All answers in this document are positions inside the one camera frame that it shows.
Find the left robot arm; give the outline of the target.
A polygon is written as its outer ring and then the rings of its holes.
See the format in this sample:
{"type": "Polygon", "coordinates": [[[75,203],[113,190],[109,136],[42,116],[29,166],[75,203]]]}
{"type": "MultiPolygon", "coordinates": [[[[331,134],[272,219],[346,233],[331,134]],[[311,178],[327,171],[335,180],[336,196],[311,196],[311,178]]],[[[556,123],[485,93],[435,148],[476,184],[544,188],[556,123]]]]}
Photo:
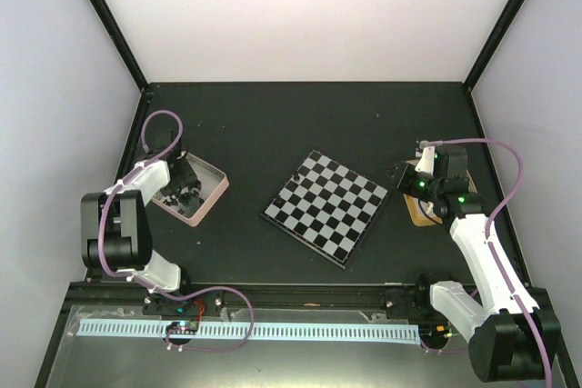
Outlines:
{"type": "Polygon", "coordinates": [[[132,171],[110,188],[83,196],[81,256],[85,267],[164,293],[175,314],[188,313],[195,292],[186,269],[153,247],[146,206],[158,200],[169,212],[190,218],[204,203],[201,181],[187,159],[180,135],[163,130],[132,171]]]}

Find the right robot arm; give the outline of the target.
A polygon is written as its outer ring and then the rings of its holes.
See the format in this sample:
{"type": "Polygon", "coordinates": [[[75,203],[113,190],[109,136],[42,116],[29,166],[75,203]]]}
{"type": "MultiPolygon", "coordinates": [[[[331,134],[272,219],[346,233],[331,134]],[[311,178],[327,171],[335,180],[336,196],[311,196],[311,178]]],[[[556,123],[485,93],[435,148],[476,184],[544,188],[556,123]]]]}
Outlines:
{"type": "Polygon", "coordinates": [[[393,189],[431,205],[463,254],[478,293],[472,297],[459,282],[424,277],[413,305],[425,318],[441,313],[457,329],[481,381],[542,380],[551,386],[559,320],[519,279],[482,196],[471,188],[467,163],[458,141],[426,142],[416,163],[403,161],[386,171],[393,189]]]}

